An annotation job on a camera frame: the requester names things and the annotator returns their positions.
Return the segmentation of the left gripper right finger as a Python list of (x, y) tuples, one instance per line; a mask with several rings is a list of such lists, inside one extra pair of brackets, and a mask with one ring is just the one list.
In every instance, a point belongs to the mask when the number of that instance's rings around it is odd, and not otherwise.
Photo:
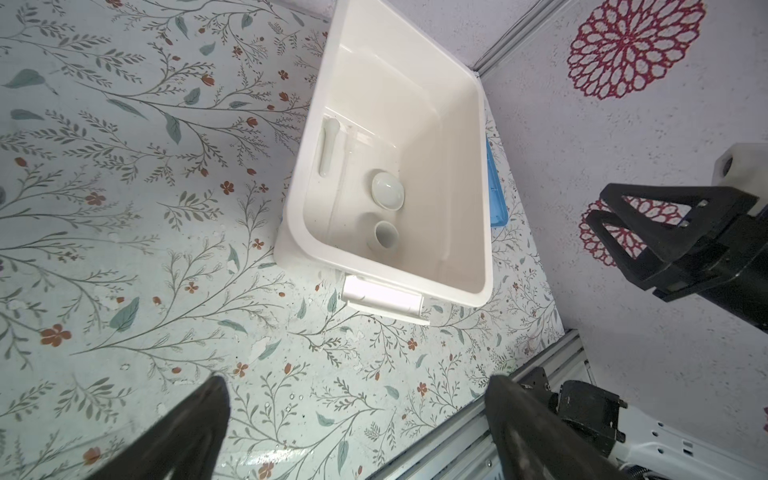
[(506, 479), (625, 479), (517, 382), (489, 379), (484, 404)]

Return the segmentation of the blue plastic lid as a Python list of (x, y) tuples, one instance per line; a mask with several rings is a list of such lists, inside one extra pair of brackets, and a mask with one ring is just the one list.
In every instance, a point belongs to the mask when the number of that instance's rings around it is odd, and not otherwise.
[(492, 228), (502, 228), (508, 224), (509, 216), (504, 198), (501, 181), (496, 169), (494, 156), (492, 153), (489, 139), (486, 139), (487, 169), (488, 169), (488, 192), (490, 208), (490, 226)]

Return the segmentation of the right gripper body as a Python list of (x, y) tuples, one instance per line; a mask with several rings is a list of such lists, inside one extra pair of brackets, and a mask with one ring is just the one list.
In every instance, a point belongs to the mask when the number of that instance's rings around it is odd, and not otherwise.
[(736, 143), (718, 160), (712, 184), (757, 198), (747, 212), (697, 246), (675, 265), (683, 278), (657, 286), (665, 302), (698, 295), (759, 330), (767, 330), (767, 145)]

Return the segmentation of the white plastic bin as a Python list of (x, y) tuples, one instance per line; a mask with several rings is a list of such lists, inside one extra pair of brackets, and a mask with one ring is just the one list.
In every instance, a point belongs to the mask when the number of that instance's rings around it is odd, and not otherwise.
[[(436, 298), (480, 307), (493, 290), (484, 92), (459, 60), (384, 1), (340, 1), (274, 247), (307, 278), (342, 276), (353, 309), (422, 324)], [(318, 173), (326, 118), (341, 124), (330, 173)], [(386, 171), (405, 188), (387, 211), (371, 197)], [(366, 243), (395, 225), (393, 252)]]

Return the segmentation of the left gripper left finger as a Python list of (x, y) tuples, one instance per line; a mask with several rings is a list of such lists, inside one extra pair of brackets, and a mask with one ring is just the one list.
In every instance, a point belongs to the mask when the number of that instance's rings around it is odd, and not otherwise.
[(212, 376), (90, 477), (210, 479), (226, 436), (230, 412), (226, 381), (221, 376)]

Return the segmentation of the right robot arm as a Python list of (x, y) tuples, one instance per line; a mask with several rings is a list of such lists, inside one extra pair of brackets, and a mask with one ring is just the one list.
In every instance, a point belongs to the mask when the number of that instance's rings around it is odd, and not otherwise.
[[(696, 187), (611, 183), (588, 230), (625, 278), (671, 302), (698, 295), (767, 329), (767, 146), (736, 143)], [(766, 469), (569, 380), (552, 410), (634, 479), (764, 479)]]

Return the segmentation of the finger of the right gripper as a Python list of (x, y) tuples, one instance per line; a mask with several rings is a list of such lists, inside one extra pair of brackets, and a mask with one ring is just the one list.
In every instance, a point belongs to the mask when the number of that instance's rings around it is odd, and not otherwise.
[(756, 249), (757, 202), (728, 186), (611, 183), (600, 193), (599, 240), (607, 249)]
[[(690, 235), (692, 228), (689, 227), (688, 216), (681, 217), (677, 223), (657, 222), (650, 219), (635, 230), (632, 230), (620, 216), (612, 211), (590, 211), (585, 221), (627, 280), (641, 290), (651, 288), (655, 291), (702, 290), (702, 272), (697, 270), (701, 264), (697, 257), (698, 238)], [(613, 236), (608, 227), (626, 230), (638, 236), (645, 247), (639, 254), (633, 256)], [(661, 248), (664, 252), (667, 249), (676, 252), (677, 247), (688, 246), (694, 253), (685, 251), (677, 260), (668, 261), (653, 250), (652, 246)]]

